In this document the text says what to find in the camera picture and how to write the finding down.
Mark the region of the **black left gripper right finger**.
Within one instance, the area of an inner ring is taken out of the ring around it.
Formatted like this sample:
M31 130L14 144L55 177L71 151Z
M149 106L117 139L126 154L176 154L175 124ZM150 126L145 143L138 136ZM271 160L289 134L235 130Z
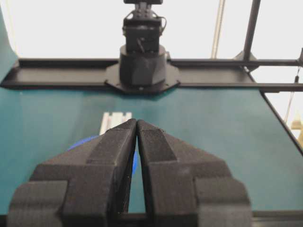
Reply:
M227 163L137 122L146 211L156 227L250 227L245 185Z

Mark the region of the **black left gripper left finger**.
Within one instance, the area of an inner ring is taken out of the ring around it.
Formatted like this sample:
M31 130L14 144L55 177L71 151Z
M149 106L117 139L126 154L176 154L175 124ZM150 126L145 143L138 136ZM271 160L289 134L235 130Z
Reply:
M9 227L105 227L127 210L136 120L36 166L14 192Z

